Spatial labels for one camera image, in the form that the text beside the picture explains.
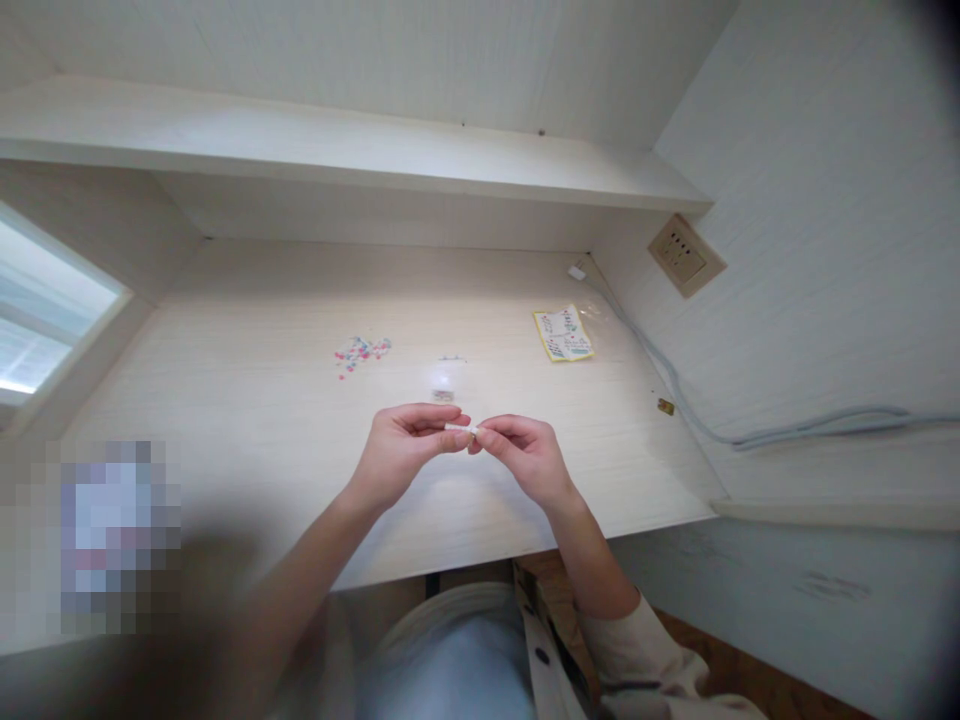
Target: electrical outlet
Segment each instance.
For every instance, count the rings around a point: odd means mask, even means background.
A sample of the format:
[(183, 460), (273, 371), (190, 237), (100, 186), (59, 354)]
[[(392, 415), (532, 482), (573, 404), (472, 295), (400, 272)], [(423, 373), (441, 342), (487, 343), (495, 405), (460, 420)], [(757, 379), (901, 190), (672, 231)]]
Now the electrical outlet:
[(667, 221), (648, 249), (684, 297), (693, 295), (727, 267), (679, 215)]

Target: shelf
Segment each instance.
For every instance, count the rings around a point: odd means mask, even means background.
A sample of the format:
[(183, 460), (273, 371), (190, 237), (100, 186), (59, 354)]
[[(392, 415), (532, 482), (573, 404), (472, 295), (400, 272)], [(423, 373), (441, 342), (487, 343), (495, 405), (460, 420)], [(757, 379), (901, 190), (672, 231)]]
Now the shelf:
[(653, 152), (60, 75), (0, 95), (0, 157), (702, 213)]

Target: left hand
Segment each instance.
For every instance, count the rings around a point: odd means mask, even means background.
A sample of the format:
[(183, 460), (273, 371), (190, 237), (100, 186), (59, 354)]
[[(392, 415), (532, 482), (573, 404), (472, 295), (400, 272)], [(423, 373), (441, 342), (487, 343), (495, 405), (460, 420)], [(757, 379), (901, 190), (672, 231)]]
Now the left hand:
[(470, 433), (444, 430), (445, 423), (469, 425), (455, 405), (414, 403), (381, 410), (360, 462), (344, 492), (371, 509), (385, 511), (407, 491), (424, 464), (441, 453), (460, 452)]

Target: desk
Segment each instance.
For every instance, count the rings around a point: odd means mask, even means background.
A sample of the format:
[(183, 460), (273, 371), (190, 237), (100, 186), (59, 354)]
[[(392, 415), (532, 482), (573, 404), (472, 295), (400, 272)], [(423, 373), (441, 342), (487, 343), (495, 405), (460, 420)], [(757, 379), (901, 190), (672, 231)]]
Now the desk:
[[(571, 253), (217, 240), (205, 245), (74, 421), (67, 439), (165, 443), (184, 531), (229, 517), (261, 532), (264, 567), (353, 472), (382, 407), (429, 401), (438, 360), (475, 421), (513, 412), (556, 428), (608, 537), (712, 517), (724, 497), (632, 334), (566, 275)], [(596, 357), (551, 363), (531, 315), (573, 302)], [(346, 379), (350, 336), (392, 350)], [(437, 458), (377, 523), (347, 588), (554, 547), (494, 458)]]

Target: cable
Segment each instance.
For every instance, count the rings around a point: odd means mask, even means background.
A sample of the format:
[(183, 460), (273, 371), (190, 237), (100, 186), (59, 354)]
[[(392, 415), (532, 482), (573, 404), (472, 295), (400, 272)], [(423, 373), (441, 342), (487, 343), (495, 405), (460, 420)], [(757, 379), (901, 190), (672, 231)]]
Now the cable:
[[(786, 442), (788, 440), (880, 432), (882, 430), (905, 428), (911, 425), (960, 423), (960, 413), (914, 415), (909, 410), (895, 405), (863, 405), (843, 408), (832, 413), (827, 413), (826, 415), (818, 415), (817, 417), (804, 420), (795, 425), (759, 430), (739, 437), (718, 435), (704, 424), (693, 411), (690, 403), (687, 402), (687, 398), (683, 394), (683, 389), (680, 387), (680, 375), (673, 366), (673, 363), (670, 362), (666, 355), (660, 352), (660, 348), (653, 344), (653, 341), (647, 337), (643, 330), (631, 322), (630, 318), (628, 318), (627, 314), (623, 311), (623, 308), (620, 307), (620, 303), (618, 303), (602, 285), (594, 282), (580, 268), (574, 266), (567, 272), (575, 280), (586, 282), (587, 285), (600, 293), (616, 316), (620, 318), (621, 322), (633, 331), (633, 334), (637, 336), (640, 344), (663, 366), (667, 371), (667, 377), (670, 379), (670, 389), (673, 391), (677, 407), (680, 408), (683, 416), (711, 440), (724, 445), (730, 445), (734, 450), (754, 450), (765, 445)], [(852, 418), (861, 418), (869, 415), (876, 417), (872, 420), (851, 421)]]

